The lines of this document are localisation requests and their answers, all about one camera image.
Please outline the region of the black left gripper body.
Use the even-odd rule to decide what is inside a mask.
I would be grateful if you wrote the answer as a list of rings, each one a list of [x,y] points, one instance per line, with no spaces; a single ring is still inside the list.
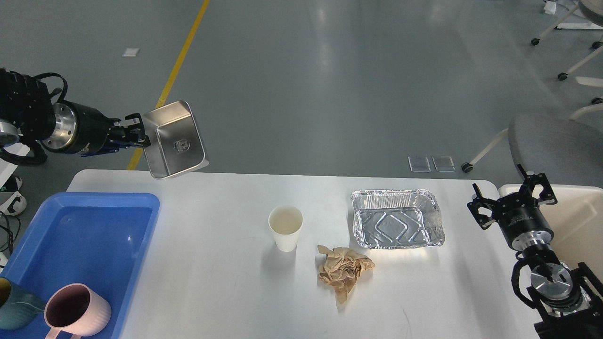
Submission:
[[[82,157],[118,152],[125,144],[118,141],[119,119],[108,118],[99,110],[65,101],[54,103],[55,118],[51,135],[41,146],[52,153]]]

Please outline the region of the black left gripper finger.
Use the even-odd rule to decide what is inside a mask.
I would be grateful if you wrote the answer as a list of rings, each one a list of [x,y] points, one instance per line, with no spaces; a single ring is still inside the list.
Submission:
[[[111,150],[112,152],[118,152],[121,149],[127,149],[130,147],[146,148],[151,145],[149,138],[144,136],[142,139],[138,135],[125,135],[123,137],[111,137]]]
[[[132,113],[123,119],[114,118],[113,129],[119,135],[144,135],[145,128],[139,113]]]

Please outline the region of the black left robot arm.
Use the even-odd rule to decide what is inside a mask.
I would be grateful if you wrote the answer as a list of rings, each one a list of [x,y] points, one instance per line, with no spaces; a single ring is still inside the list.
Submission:
[[[0,72],[1,159],[18,167],[38,167],[47,152],[81,157],[146,148],[151,142],[142,117],[122,125],[99,110],[66,100],[67,80],[58,73],[34,76]]]

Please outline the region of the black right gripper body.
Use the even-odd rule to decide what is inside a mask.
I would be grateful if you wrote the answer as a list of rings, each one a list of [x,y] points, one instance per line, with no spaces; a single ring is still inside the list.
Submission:
[[[524,251],[536,244],[549,245],[554,237],[538,202],[534,198],[519,198],[509,194],[499,198],[496,222],[507,242],[515,251]]]

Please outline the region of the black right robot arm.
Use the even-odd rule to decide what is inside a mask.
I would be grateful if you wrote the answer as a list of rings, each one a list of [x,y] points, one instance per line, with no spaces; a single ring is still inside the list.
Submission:
[[[484,197],[476,183],[468,202],[481,229],[498,224],[515,251],[511,287],[515,296],[537,310],[534,329],[541,339],[600,339],[603,336],[602,283],[585,262],[571,269],[558,259],[555,236],[540,207],[558,200],[545,173],[517,165],[523,182],[515,192],[496,200]]]

